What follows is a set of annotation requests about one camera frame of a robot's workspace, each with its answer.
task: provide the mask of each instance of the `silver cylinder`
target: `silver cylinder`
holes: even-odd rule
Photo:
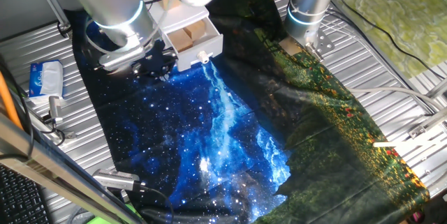
[[[318,28],[330,0],[290,0],[284,25],[301,45],[318,44]]]
[[[154,30],[154,22],[142,0],[79,0],[91,18],[120,47],[128,37],[137,35],[145,42]]]

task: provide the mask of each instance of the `metal clamp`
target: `metal clamp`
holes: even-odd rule
[[[425,120],[413,130],[409,131],[409,135],[412,139],[418,137],[419,135],[426,133],[435,126],[440,126],[447,132],[447,108],[444,108],[437,112],[435,115],[431,116],[429,119]]]

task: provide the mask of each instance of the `starry night pattern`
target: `starry night pattern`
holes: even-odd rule
[[[128,81],[137,92],[96,108],[99,115],[119,115],[119,121],[103,120],[108,142],[115,143],[112,155],[121,159],[118,170],[170,195],[179,212],[207,202],[201,207],[207,215],[216,209],[212,221],[220,212],[252,222],[285,200],[273,196],[290,176],[284,143],[260,126],[212,62],[152,86]]]

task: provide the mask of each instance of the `orange cable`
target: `orange cable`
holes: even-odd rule
[[[19,116],[15,110],[13,98],[9,92],[8,85],[6,84],[3,74],[0,73],[0,96],[3,99],[3,103],[6,107],[6,112],[8,113],[9,119],[20,129],[23,130],[22,123],[20,123]]]

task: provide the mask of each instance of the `metal bracket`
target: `metal bracket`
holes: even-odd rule
[[[426,96],[429,98],[437,98],[447,91],[447,79],[442,80],[433,89],[427,92]]]
[[[441,124],[441,127],[444,131],[447,131],[447,108],[444,108],[437,112],[435,115],[431,116],[429,119],[425,120],[418,126],[416,126],[413,130],[409,131],[410,137],[412,139],[418,137],[419,135],[426,133],[431,128],[438,126]]]
[[[318,45],[316,45],[315,48],[321,55],[327,54],[335,49],[335,45],[326,36],[322,28],[318,30]]]

